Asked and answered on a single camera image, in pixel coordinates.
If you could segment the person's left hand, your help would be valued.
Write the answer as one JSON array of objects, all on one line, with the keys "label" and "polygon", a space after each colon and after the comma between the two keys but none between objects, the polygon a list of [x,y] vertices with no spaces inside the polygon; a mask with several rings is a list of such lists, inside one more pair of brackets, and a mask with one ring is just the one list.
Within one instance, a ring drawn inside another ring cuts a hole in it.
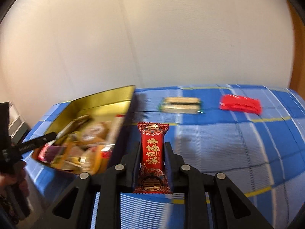
[{"label": "person's left hand", "polygon": [[20,161],[19,162],[21,169],[17,174],[10,175],[7,173],[1,173],[1,196],[6,197],[6,191],[5,188],[9,185],[18,184],[20,190],[22,191],[24,197],[29,196],[29,189],[28,189],[28,183],[26,181],[26,162]]}]

